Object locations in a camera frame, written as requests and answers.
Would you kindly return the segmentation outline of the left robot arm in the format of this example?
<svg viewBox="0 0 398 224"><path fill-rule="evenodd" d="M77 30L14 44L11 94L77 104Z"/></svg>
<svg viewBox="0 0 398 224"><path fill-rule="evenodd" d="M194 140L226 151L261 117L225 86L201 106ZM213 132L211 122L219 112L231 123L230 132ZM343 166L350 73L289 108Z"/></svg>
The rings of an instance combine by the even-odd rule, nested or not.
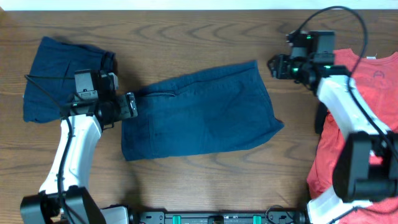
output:
<svg viewBox="0 0 398 224"><path fill-rule="evenodd" d="M96 145L105 129L137 116L134 94L117 95L112 72L79 70L72 102L60 106L61 138L52 168L38 194L20 205L24 223L131 223L125 205L100 209L89 193Z"/></svg>

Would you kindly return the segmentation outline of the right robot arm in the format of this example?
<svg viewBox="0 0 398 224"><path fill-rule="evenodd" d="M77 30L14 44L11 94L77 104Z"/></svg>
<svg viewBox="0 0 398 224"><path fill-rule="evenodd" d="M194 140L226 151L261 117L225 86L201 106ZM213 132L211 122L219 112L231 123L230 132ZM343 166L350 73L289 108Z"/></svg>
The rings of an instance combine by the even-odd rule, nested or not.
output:
<svg viewBox="0 0 398 224"><path fill-rule="evenodd" d="M335 64L333 31L295 30L287 35L291 52L268 63L277 79L305 85L332 114L345 145L333 170L332 185L294 223L336 223L374 202L397 196L397 134L383 123L360 95L352 72Z"/></svg>

